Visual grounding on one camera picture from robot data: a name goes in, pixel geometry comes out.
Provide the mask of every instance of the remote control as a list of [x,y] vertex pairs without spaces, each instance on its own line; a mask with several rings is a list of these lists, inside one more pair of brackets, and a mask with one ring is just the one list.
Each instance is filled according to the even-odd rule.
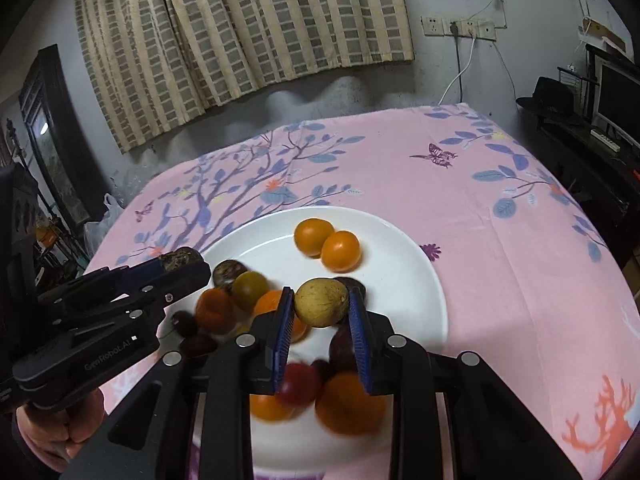
[[598,131],[591,130],[591,135],[594,136],[596,139],[598,139],[605,146],[607,146],[610,150],[613,150],[616,153],[620,151],[620,146],[618,146],[615,142],[613,142],[613,140],[607,139],[607,137],[605,137],[603,134],[599,133]]

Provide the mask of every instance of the electrical outlet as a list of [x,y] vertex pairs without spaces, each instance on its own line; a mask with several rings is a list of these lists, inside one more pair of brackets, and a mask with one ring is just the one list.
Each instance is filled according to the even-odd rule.
[[478,22],[475,22],[474,20],[462,20],[456,23],[458,24],[460,36],[462,36],[463,38],[478,37]]
[[494,22],[478,22],[478,39],[496,41]]
[[423,16],[422,30],[424,31],[425,36],[444,36],[444,30],[442,28],[442,18]]
[[451,23],[455,22],[456,20],[452,20],[451,18],[443,18],[442,19],[442,28],[444,30],[444,35],[445,36],[453,36],[453,34],[451,33]]

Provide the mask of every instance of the plastic bag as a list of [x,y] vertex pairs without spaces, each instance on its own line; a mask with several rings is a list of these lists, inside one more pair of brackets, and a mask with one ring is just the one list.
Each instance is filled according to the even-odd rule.
[[107,206],[107,212],[102,217],[102,220],[84,224],[84,246],[91,258],[98,250],[98,247],[100,247],[109,229],[111,229],[124,211],[117,200],[109,193],[104,196],[104,205]]

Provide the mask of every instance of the black hat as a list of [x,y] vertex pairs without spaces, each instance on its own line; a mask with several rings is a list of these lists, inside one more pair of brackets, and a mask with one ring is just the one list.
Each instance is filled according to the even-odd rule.
[[539,77],[533,97],[519,97],[516,102],[525,110],[558,123],[584,123],[574,112],[574,93],[555,79]]

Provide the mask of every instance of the butterfly print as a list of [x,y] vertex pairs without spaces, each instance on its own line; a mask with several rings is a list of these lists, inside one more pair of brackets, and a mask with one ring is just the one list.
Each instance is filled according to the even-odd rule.
[[152,200],[147,205],[142,208],[142,211],[136,211],[136,222],[142,222],[142,217],[151,213],[151,210],[154,207],[154,201]]
[[457,155],[451,152],[444,152],[436,144],[429,144],[429,155],[411,155],[411,158],[426,158],[438,166],[448,168],[451,166],[449,162],[452,158],[456,158]]

